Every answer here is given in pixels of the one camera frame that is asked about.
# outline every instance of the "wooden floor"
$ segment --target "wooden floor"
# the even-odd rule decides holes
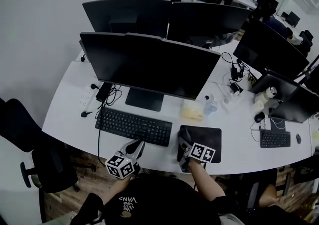
[[[75,192],[73,188],[69,188],[65,191],[47,194],[44,193],[44,203],[45,203],[45,215],[47,221],[65,215],[69,212],[74,212],[74,215],[79,211],[83,202],[87,198],[89,193],[95,193],[99,196],[103,195],[114,182],[114,177],[111,177],[106,168],[100,164],[97,157],[92,154],[82,152],[77,149],[71,149],[71,159],[72,162],[79,164],[94,164],[97,166],[97,171],[92,172],[90,169],[86,168],[76,168],[78,175],[77,186],[80,188],[79,192]],[[284,172],[278,172],[277,185],[284,184],[286,179],[286,174],[291,173],[294,175],[294,169],[286,168]],[[164,175],[169,175],[170,173],[160,172]],[[187,182],[189,185],[194,186],[193,178],[190,174],[174,174],[179,179]],[[278,206],[286,210],[287,212],[292,212],[298,209],[301,203],[307,199],[312,192],[313,181],[301,183],[294,185],[293,180],[291,182],[289,192],[286,196],[281,196],[282,191],[278,192],[279,201],[276,203]]]

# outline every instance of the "chair armrest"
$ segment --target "chair armrest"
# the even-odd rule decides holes
[[[256,202],[257,192],[258,192],[259,182],[254,183],[253,187],[251,188],[247,208],[253,208]]]

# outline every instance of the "black keyboard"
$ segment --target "black keyboard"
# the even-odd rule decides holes
[[[290,147],[290,132],[272,130],[260,131],[261,148]]]
[[[130,139],[142,139],[146,143],[168,146],[171,122],[147,118],[127,112],[103,108],[95,128]]]

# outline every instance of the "black monitor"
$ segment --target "black monitor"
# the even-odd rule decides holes
[[[305,85],[308,89],[319,95],[319,66],[310,73],[310,77],[306,79]]]
[[[154,36],[81,33],[97,78],[131,87],[126,104],[160,111],[163,95],[195,100],[219,53]]]
[[[277,6],[276,0],[257,0],[257,8],[254,10],[253,16],[267,21],[276,12]]]
[[[234,55],[262,74],[268,68],[292,80],[309,64],[291,43],[255,18],[250,20]]]
[[[96,32],[139,33],[166,38],[169,0],[98,0],[83,3]]]
[[[286,18],[286,22],[288,22],[292,27],[296,27],[300,18],[294,14],[294,12],[290,12],[288,17]]]
[[[272,110],[268,117],[304,123],[319,112],[319,96],[300,86],[291,96]]]
[[[258,6],[268,4],[271,8],[274,8],[274,9],[276,9],[279,4],[278,1],[276,0],[259,0],[257,1],[257,3],[258,3]]]
[[[213,3],[174,2],[167,38],[203,48],[231,42],[250,10]]]
[[[275,87],[277,91],[274,99],[285,101],[297,88],[300,87],[300,84],[277,74],[276,72],[268,70],[257,80],[249,91],[258,94],[270,86]]]

